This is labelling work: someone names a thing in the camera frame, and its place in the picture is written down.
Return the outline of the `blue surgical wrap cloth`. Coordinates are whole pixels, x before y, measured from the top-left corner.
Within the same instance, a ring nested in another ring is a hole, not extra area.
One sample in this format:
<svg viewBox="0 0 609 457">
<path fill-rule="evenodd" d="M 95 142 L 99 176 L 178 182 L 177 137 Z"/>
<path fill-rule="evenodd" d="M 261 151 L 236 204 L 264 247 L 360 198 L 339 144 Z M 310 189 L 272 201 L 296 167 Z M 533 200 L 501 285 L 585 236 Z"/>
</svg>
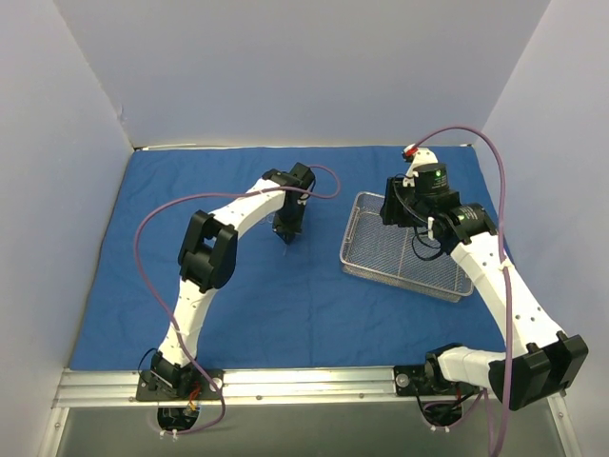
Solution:
<svg viewBox="0 0 609 457">
<path fill-rule="evenodd" d="M 205 368 L 415 365 L 451 343 L 501 351 L 479 294 L 457 303 L 358 278 L 339 255 L 355 196 L 383 193 L 405 170 L 398 146 L 139 150 L 132 154 L 102 245 L 70 367 L 129 370 L 161 344 L 179 286 L 191 215 L 223 206 L 269 169 L 316 169 L 318 198 L 289 245 L 268 222 L 238 244 L 236 268 L 205 319 Z"/>
</svg>

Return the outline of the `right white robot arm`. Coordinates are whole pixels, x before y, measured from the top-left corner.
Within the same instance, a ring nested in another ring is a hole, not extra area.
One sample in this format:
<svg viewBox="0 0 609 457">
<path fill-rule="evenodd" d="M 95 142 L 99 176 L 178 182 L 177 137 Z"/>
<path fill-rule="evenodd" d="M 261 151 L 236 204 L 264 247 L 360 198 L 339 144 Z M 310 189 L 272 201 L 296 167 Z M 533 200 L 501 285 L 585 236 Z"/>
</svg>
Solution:
<svg viewBox="0 0 609 457">
<path fill-rule="evenodd" d="M 450 188 L 444 163 L 386 181 L 386 226 L 424 230 L 472 281 L 503 337 L 493 352 L 450 344 L 427 353 L 422 380 L 442 393 L 457 383 L 491 390 L 512 411 L 569 388 L 589 348 L 547 314 L 511 262 L 499 229 L 478 203 Z"/>
</svg>

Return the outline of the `wire mesh instrument tray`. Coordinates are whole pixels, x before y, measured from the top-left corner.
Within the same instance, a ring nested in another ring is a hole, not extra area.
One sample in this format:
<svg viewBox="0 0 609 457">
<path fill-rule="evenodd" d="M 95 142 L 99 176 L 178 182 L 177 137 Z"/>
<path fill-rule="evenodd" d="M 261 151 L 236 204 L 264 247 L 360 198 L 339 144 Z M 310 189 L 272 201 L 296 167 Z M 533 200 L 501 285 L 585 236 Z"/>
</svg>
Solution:
<svg viewBox="0 0 609 457">
<path fill-rule="evenodd" d="M 470 278 L 450 257 L 435 259 L 439 245 L 423 231 L 382 223 L 382 204 L 379 194 L 356 195 L 341 244 L 343 272 L 452 303 L 471 295 Z"/>
</svg>

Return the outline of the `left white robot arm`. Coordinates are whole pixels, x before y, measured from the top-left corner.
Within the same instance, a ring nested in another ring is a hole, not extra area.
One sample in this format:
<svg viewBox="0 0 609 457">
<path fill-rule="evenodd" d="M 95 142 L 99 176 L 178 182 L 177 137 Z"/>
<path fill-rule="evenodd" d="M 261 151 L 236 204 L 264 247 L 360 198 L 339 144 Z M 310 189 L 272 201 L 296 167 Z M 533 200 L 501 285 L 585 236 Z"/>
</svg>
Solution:
<svg viewBox="0 0 609 457">
<path fill-rule="evenodd" d="M 313 170 L 302 163 L 290 171 L 271 169 L 228 205 L 191 216 L 178 254 L 178 298 L 149 370 L 168 398 L 185 397 L 202 377 L 193 363 L 199 335 L 214 296 L 234 273 L 240 237 L 273 214 L 272 230 L 291 244 L 302 232 L 306 200 L 315 183 Z"/>
</svg>

